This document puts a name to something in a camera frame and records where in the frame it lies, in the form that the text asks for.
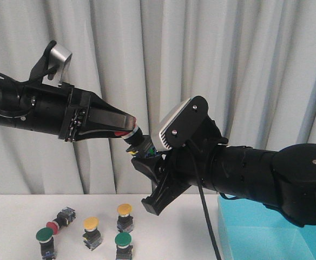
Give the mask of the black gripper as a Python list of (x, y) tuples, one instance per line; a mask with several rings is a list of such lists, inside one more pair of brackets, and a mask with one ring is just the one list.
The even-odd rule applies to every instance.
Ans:
[(181, 147), (169, 150), (165, 159), (162, 155), (132, 158), (134, 169), (158, 184), (150, 196), (141, 200), (146, 211), (159, 216), (192, 185), (222, 189), (226, 176), (221, 163), (226, 143), (214, 120), (206, 116), (192, 137)]
[(58, 138), (66, 142), (97, 138), (120, 138), (134, 129), (136, 118), (119, 109), (103, 106), (99, 96), (70, 84), (67, 104)]

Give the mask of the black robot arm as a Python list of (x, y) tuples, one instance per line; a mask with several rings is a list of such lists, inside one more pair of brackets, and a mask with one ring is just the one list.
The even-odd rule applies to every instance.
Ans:
[(197, 186), (229, 200), (262, 203), (298, 227), (316, 225), (316, 144), (277, 152), (228, 146), (215, 122), (206, 117), (183, 146), (165, 157), (134, 158), (132, 164), (156, 185), (142, 200), (154, 215)]
[(93, 92), (62, 83), (43, 84), (41, 74), (18, 82), (0, 73), (0, 125), (56, 135), (66, 142), (119, 138), (137, 130), (136, 118)]

